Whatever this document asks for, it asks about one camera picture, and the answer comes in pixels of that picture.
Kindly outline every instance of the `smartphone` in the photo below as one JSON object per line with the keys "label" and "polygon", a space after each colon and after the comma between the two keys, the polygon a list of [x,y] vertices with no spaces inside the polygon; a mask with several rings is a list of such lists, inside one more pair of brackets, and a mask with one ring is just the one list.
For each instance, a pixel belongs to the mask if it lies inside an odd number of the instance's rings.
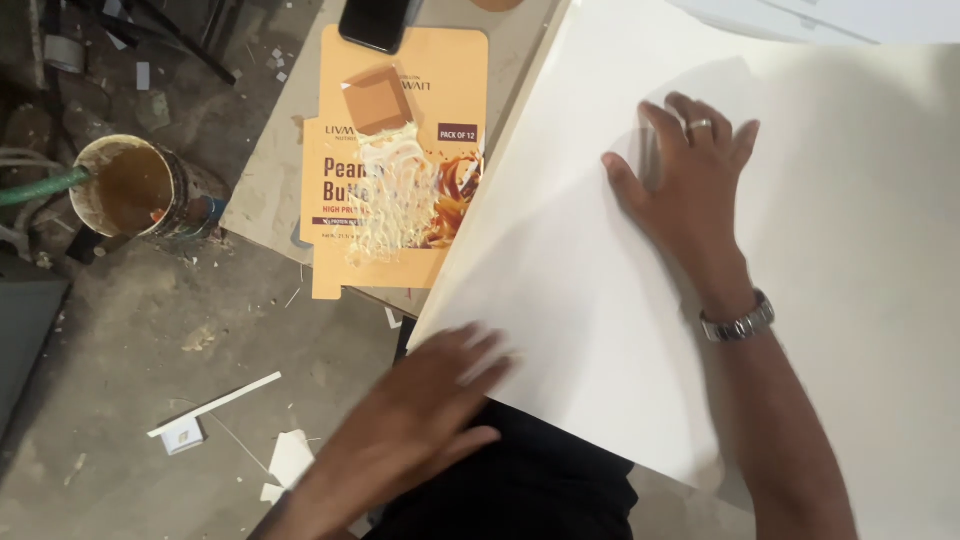
{"label": "smartphone", "polygon": [[407,13],[416,0],[347,0],[340,36],[373,50],[395,55],[403,41]]}

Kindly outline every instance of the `green pipe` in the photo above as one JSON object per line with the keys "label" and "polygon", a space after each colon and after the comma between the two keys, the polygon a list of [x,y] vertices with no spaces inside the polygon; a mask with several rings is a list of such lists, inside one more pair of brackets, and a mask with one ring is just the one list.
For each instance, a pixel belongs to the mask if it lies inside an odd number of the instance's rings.
{"label": "green pipe", "polygon": [[63,174],[55,175],[30,185],[0,189],[0,207],[31,201],[53,195],[77,184],[90,180],[90,171],[84,166],[74,167]]}

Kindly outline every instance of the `dirty floor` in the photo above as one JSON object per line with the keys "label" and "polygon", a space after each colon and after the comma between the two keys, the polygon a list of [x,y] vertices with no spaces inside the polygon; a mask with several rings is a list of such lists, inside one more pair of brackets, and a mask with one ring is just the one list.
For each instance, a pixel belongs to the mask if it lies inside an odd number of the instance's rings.
{"label": "dirty floor", "polygon": [[[282,91],[266,65],[270,53],[294,55],[285,57],[289,73],[322,4],[243,3],[223,55],[229,71],[243,73],[236,87],[181,53],[144,47],[134,55],[100,31],[78,31],[91,41],[90,77],[105,92],[79,95],[74,112],[148,137],[235,184]],[[137,61],[152,63],[168,125],[143,114]],[[182,454],[168,456],[146,432],[190,408],[187,401],[280,371],[282,379],[216,411],[268,465],[283,431],[304,430],[321,439],[311,443],[319,449],[389,368],[397,331],[383,307],[349,293],[312,301],[309,268],[301,281],[298,264],[235,236],[183,251],[131,243],[77,272],[0,449],[0,540],[245,538],[268,509],[259,493],[269,478],[257,462],[209,416],[207,440]],[[632,478],[637,538],[754,537],[745,512],[641,468]]]}

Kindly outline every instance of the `metal watch strap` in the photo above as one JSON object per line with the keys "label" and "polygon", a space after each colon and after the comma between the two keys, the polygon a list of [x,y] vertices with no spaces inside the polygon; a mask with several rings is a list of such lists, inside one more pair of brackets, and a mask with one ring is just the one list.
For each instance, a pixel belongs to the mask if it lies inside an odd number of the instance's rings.
{"label": "metal watch strap", "polygon": [[706,314],[701,311],[700,323],[704,327],[707,339],[716,342],[739,341],[770,328],[776,318],[774,307],[760,289],[754,289],[754,294],[756,294],[756,309],[732,323],[710,322]]}

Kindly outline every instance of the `wedding band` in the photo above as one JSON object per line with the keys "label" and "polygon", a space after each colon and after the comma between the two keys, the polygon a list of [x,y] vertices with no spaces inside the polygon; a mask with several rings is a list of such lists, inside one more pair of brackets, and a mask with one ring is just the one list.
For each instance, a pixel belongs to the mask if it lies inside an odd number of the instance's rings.
{"label": "wedding band", "polygon": [[686,128],[689,130],[695,130],[697,128],[709,128],[713,126],[713,122],[710,122],[709,118],[704,118],[703,120],[697,120],[695,122],[690,122],[686,125]]}

